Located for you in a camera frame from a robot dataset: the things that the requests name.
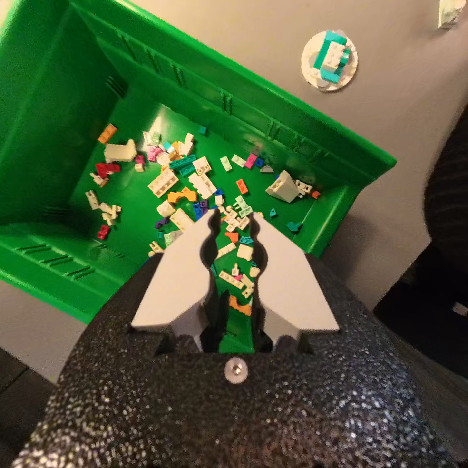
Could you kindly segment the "pile of mixed lego bricks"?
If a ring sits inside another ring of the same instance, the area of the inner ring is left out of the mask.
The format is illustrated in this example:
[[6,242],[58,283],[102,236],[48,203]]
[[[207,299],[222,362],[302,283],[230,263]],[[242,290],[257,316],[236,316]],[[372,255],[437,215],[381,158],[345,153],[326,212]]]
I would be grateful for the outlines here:
[[279,181],[279,169],[269,171],[261,158],[242,157],[222,150],[218,138],[199,139],[198,153],[177,153],[193,143],[175,142],[170,154],[149,146],[131,162],[106,163],[104,146],[98,144],[92,161],[79,179],[69,204],[75,228],[87,235],[81,255],[83,270],[75,274],[81,289],[74,293],[75,315],[90,323],[108,299],[137,272],[149,257],[169,247],[202,215],[219,209],[220,253],[212,270],[221,270],[241,281],[258,271],[251,257],[236,257],[238,249],[252,247],[248,216],[264,215],[291,240],[305,232],[307,215],[319,197],[314,189],[300,191],[290,203],[274,198],[268,187]]

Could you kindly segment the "black object with white tag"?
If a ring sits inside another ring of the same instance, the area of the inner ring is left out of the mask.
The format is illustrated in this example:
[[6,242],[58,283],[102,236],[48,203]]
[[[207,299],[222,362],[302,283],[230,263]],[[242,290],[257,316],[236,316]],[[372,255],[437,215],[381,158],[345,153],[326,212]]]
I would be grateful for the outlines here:
[[468,376],[467,250],[430,243],[378,302],[396,335],[448,370]]

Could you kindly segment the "dark ribbed cloth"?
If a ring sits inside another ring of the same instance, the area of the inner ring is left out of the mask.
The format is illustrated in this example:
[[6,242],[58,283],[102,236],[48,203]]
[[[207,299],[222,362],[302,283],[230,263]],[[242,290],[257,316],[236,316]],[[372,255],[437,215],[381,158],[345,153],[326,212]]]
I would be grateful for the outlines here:
[[424,191],[431,241],[461,265],[468,254],[468,108],[449,135]]

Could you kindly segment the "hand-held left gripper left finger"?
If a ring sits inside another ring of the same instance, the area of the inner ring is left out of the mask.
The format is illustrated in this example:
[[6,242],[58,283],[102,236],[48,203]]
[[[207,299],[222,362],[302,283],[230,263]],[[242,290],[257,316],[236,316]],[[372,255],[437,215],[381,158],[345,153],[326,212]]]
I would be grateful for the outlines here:
[[211,351],[202,335],[216,335],[225,322],[225,306],[211,266],[218,255],[219,210],[208,210],[158,256],[158,266],[132,319],[138,331],[170,338],[191,336],[201,351]]

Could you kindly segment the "green plastic bin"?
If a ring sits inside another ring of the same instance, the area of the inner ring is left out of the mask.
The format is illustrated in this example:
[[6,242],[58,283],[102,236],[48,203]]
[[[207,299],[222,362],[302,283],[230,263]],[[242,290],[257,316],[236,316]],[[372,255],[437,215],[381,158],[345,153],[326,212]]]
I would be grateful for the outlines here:
[[[319,193],[305,232],[291,240],[320,257],[360,191],[394,157],[288,92],[128,1],[16,1],[1,29],[1,279],[76,317],[75,274],[87,235],[69,199],[93,152],[131,162],[149,146],[218,138],[242,157],[279,169],[272,196]],[[253,259],[254,241],[235,256]],[[158,266],[148,258],[98,310],[117,301],[131,325]],[[272,349],[252,319],[255,277],[215,276],[225,306],[208,352]]]

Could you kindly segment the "small white lego assembly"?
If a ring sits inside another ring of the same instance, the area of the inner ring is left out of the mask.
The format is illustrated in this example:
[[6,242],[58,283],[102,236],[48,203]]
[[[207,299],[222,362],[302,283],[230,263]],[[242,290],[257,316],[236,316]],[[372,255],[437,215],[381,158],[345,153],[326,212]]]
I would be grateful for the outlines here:
[[452,29],[458,25],[466,0],[439,0],[438,29]]

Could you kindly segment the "round white plate lego build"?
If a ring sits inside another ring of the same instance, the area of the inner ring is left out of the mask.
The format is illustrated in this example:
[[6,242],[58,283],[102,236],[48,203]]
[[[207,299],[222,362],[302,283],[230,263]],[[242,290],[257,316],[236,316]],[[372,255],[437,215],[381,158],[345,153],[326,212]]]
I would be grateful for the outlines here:
[[322,93],[334,93],[348,86],[358,70],[357,49],[341,30],[316,33],[305,45],[301,55],[304,80]]

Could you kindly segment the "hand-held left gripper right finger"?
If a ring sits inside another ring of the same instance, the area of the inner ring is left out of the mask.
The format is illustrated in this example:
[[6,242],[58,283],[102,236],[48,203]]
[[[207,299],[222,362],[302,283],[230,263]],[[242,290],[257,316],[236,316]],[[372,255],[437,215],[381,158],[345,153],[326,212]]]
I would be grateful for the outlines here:
[[252,319],[278,346],[281,338],[299,343],[309,334],[336,333],[340,327],[304,251],[258,213],[250,215],[255,277]]

